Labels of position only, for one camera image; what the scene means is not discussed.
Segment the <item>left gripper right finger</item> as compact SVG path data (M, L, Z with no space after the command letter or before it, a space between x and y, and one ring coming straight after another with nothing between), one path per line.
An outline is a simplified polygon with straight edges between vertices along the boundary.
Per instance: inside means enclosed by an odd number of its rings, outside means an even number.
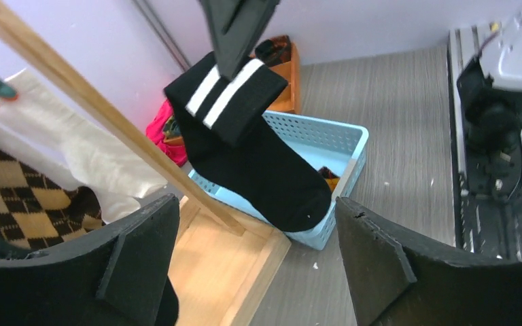
M522 325L522 262L470 253L336 200L358 325Z

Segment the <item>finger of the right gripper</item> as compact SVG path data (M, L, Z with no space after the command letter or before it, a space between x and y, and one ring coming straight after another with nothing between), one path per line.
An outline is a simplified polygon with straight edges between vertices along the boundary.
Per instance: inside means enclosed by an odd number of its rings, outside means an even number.
M200 0L220 75L234 79L270 22L279 0Z

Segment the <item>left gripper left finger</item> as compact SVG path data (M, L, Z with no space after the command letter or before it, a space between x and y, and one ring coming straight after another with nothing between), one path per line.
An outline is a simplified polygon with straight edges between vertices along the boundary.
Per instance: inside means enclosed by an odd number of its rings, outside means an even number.
M23 259L0 259L0 325L174 325L169 266L179 200L129 216Z

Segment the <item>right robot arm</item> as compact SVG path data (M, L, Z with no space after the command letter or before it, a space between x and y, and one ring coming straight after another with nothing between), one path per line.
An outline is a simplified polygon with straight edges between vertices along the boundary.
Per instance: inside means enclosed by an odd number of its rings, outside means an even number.
M187 105L221 138L237 144L285 87L250 53L276 1L202 1L215 64ZM522 7L482 42L457 78L466 147L512 151L522 138Z

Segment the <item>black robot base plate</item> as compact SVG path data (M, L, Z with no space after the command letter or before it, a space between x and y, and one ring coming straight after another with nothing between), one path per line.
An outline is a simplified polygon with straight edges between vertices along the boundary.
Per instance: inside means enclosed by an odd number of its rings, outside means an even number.
M457 245L522 261L522 90L503 90L479 62L488 28L449 34L449 81L459 193Z

